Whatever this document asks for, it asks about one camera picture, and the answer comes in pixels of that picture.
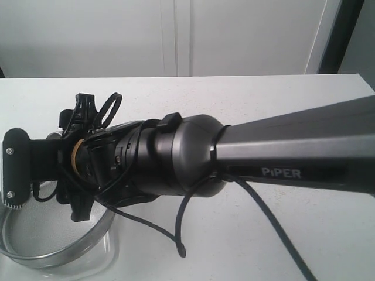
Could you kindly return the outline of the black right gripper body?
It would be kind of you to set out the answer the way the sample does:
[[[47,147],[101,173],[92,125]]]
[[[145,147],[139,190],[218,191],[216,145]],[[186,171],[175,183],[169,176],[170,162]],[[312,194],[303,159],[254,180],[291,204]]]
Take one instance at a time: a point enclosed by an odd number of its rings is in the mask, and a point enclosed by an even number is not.
[[[98,200],[105,205],[134,205],[141,191],[133,178],[137,171],[141,122],[132,121],[87,135],[75,144],[66,178],[58,182],[58,202],[81,205]]]

